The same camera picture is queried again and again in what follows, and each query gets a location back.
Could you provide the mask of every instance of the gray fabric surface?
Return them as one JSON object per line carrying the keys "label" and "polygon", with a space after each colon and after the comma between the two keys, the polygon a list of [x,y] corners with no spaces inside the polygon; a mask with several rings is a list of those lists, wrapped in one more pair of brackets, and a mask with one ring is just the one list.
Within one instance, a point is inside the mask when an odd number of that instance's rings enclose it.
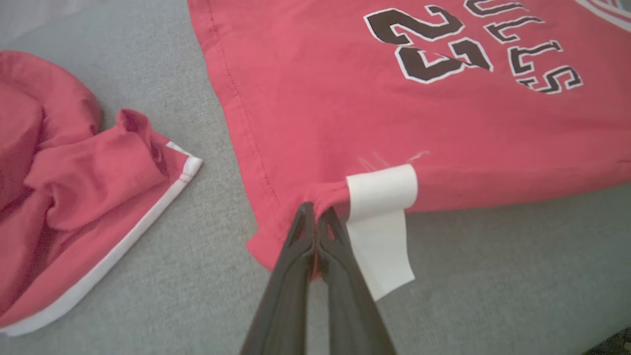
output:
{"label": "gray fabric surface", "polygon": [[[269,273],[186,2],[119,0],[9,48],[75,74],[204,159],[129,253],[58,322],[0,338],[0,354],[235,354]],[[631,186],[408,217],[416,281],[377,304],[400,354],[579,354],[631,323]],[[311,286],[307,347],[327,354],[326,286]]]}

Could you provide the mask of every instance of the red jersey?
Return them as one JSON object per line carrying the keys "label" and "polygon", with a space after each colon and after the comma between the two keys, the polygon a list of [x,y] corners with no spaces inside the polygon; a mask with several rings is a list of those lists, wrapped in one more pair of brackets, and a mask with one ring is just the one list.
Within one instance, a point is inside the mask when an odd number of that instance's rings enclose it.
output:
{"label": "red jersey", "polygon": [[631,179],[631,15],[608,0],[189,0],[272,267],[297,206],[410,163],[414,211]]}

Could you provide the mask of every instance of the garment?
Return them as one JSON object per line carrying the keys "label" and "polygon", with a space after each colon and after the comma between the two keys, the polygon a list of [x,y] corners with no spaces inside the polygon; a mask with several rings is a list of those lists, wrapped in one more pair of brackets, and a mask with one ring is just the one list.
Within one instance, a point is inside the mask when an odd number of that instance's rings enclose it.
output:
{"label": "garment", "polygon": [[293,211],[411,163],[412,211],[631,179],[631,15],[598,0],[189,0],[273,267]]}
{"label": "garment", "polygon": [[69,311],[197,173],[201,160],[62,68],[0,52],[0,332]]}

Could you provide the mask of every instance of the white tag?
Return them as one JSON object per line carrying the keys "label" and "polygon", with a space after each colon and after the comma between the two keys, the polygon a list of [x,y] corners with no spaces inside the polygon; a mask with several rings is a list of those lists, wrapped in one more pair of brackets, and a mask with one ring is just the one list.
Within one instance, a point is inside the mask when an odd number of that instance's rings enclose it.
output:
{"label": "white tag", "polygon": [[351,212],[346,223],[355,259],[376,301],[414,280],[404,209],[418,194],[412,165],[346,177]]}

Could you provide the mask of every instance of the white trim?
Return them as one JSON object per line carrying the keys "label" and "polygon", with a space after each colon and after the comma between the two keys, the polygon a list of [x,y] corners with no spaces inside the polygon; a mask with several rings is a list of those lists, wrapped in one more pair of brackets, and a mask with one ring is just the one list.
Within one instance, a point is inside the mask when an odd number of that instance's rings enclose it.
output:
{"label": "white trim", "polygon": [[81,278],[75,285],[70,287],[60,298],[51,303],[48,307],[36,314],[24,318],[7,327],[0,328],[0,334],[5,333],[10,337],[34,332],[65,315],[76,306],[90,292],[100,279],[127,253],[132,245],[138,240],[140,235],[149,228],[164,210],[173,202],[177,195],[184,190],[187,183],[197,173],[202,164],[200,158],[193,157],[183,151],[176,144],[169,142],[167,147],[182,152],[189,156],[184,164],[182,174],[178,180],[168,188],[138,223],[124,236],[121,241],[110,250],[103,260],[99,261],[92,270]]}
{"label": "white trim", "polygon": [[[588,0],[576,0],[576,2],[582,5],[583,7],[585,7],[586,9],[588,9],[589,11],[593,12],[594,15],[606,21],[609,21],[610,23],[622,28],[623,30],[631,32],[631,22],[622,20],[620,18],[617,18],[615,16],[608,14],[607,12],[595,7]],[[621,11],[620,9],[607,5],[607,4],[600,3],[599,5],[602,5],[603,8],[606,8],[607,10],[610,10],[611,12],[619,13],[619,11]]]}

